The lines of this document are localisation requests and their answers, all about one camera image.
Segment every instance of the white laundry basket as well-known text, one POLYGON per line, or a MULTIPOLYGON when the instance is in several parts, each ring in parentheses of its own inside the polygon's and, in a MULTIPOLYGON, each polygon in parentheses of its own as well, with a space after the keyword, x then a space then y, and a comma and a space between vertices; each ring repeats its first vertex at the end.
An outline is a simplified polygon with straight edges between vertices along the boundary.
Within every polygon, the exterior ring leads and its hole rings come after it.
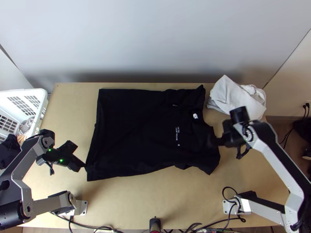
POLYGON ((47 91, 41 88, 0 91, 0 143, 17 135, 20 124, 31 117, 26 138, 38 134, 47 104, 47 91))

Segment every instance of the black clothing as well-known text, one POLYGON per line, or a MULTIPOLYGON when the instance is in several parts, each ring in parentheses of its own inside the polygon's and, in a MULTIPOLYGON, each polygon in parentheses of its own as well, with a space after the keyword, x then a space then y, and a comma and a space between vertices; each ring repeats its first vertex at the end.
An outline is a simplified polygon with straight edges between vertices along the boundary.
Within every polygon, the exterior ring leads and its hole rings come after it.
POLYGON ((0 144, 0 169, 5 169, 21 152, 17 138, 9 134, 7 139, 0 144))
POLYGON ((149 91, 100 89, 95 130, 86 160, 87 180, 195 166, 211 174, 218 147, 203 120, 205 89, 149 91))

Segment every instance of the black cable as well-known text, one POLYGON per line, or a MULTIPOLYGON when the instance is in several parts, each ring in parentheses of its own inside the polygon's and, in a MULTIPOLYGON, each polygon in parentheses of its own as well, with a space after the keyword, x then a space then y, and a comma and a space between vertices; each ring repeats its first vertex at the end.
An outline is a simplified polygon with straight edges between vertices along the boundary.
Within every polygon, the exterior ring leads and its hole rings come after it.
POLYGON ((72 232, 72 229, 71 229, 71 227, 70 227, 70 224, 71 224, 72 219, 73 219, 73 216, 70 216, 69 222, 68 222, 68 227, 69 227, 70 233, 73 233, 73 232, 72 232))
POLYGON ((87 228, 87 229, 94 229, 94 230, 98 229, 98 230, 107 230, 107 231, 112 231, 112 230, 113 230, 113 231, 115 231, 115 232, 117 232, 117 233, 123 233, 123 232, 120 231, 120 230, 116 230, 116 229, 113 229, 113 228, 108 227, 108 226, 101 226, 101 227, 88 226, 88 225, 76 223, 76 222, 72 221, 72 219, 69 220, 69 219, 67 219, 67 218, 64 218, 64 217, 61 217, 61 216, 58 216, 58 215, 54 215, 54 216, 56 216, 56 217, 58 217, 58 218, 60 218, 60 219, 62 219, 62 220, 65 220, 65 221, 67 221, 67 222, 70 221, 70 223, 72 223, 72 224, 75 224, 75 225, 77 225, 77 226, 81 226, 81 227, 84 227, 84 228, 87 228))
POLYGON ((50 164, 48 161, 46 161, 45 163, 46 163, 46 164, 49 166, 49 168, 50 168, 50 176, 51 176, 51 175, 54 175, 55 172, 54 172, 54 169, 53 169, 53 165, 50 164))
POLYGON ((237 201, 230 201, 230 200, 228 200, 228 199, 225 197, 225 193, 224 193, 226 189, 231 189, 231 190, 233 190, 233 191, 235 192, 236 195, 238 194, 238 192, 237 192, 234 188, 232 188, 232 187, 230 187, 230 186, 226 186, 226 187, 224 187, 224 188, 222 189, 222 196, 223 196, 223 198, 224 198, 227 202, 234 203, 234 205, 232 205, 231 208, 230 208, 230 211, 229 211, 229 214, 228 214, 228 218, 227 218, 227 219, 223 219, 223 220, 219 220, 219 221, 216 221, 216 222, 213 222, 213 223, 208 224, 208 225, 205 225, 205 226, 203 226, 203 227, 201 227, 201 228, 199 228, 199 229, 194 230, 194 232, 197 232, 197 231, 203 230, 203 229, 209 229, 209 230, 215 230, 215 231, 223 231, 223 230, 225 230, 225 229, 228 227, 230 220, 240 220, 240 221, 243 222, 243 223, 246 222, 246 219, 242 218, 240 215, 238 215, 238 217, 230 218, 231 211, 232 211, 233 207, 236 206, 237 203, 238 203, 239 209, 240 209, 240 208, 241 208, 241 203, 240 203, 239 199, 237 199, 236 197, 234 197, 234 198, 235 198, 237 201), (217 224, 217 223, 222 223, 222 222, 227 222, 227 224, 225 225, 224 228, 220 228, 220 229, 210 228, 210 226, 215 225, 215 224, 217 224))
POLYGON ((307 114, 307 117, 306 117, 306 118, 308 118, 309 112, 310 112, 310 104, 309 104, 309 103, 306 103, 306 106, 308 107, 308 114, 307 114))
POLYGON ((43 134, 36 134, 36 135, 34 135, 34 136, 31 136, 31 137, 27 138, 26 140, 29 140, 29 139, 31 139, 31 138, 38 137, 38 136, 41 136, 41 135, 43 135, 43 134))
MULTIPOLYGON (((306 104, 303 106, 303 108, 304 108, 304 116, 303 116, 302 119, 304 119, 305 117, 307 118, 307 117, 309 116, 310 104, 309 104, 309 103, 306 103, 306 104)), ((289 137, 289 135, 291 134, 291 132, 293 131, 293 129, 294 129, 294 127, 292 127, 292 128, 285 134, 284 139, 280 142, 280 144, 282 144, 282 143, 285 141, 284 146, 283 146, 283 149, 285 149, 286 144, 287 144, 288 137, 289 137)))
POLYGON ((202 223, 192 223, 186 230, 184 233, 187 233, 188 231, 191 231, 193 228, 195 228, 198 225, 202 225, 202 223))

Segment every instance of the tan tabletop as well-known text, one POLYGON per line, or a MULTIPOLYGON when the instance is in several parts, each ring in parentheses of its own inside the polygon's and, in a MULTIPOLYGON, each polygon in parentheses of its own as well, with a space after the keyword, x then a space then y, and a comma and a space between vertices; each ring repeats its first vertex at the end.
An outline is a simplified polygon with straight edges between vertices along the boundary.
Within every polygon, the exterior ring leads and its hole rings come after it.
MULTIPOLYGON (((55 132, 55 146, 71 140, 79 147, 74 153, 86 160, 96 121, 96 104, 100 88, 122 89, 194 89, 199 83, 57 83, 51 95, 42 129, 55 132)), ((203 84, 206 99, 213 87, 203 84)), ((203 110, 204 120, 214 127, 216 136, 223 133, 222 121, 228 115, 215 110, 203 110)), ((42 199, 63 190, 89 201, 86 216, 76 216, 76 222, 112 225, 118 229, 147 229, 149 219, 162 219, 165 229, 184 229, 194 222, 204 225, 227 218, 222 210, 222 188, 231 186, 239 193, 256 191, 261 198, 285 204, 288 191, 264 156, 251 150, 237 160, 236 149, 220 147, 219 166, 209 176, 196 167, 181 170, 168 167, 150 174, 86 181, 86 172, 79 173, 35 163, 24 181, 32 189, 33 199, 42 199)), ((275 223, 252 214, 246 223, 231 221, 229 227, 271 226, 275 223)), ((25 224, 32 227, 67 228, 68 223, 50 213, 37 216, 25 224)))

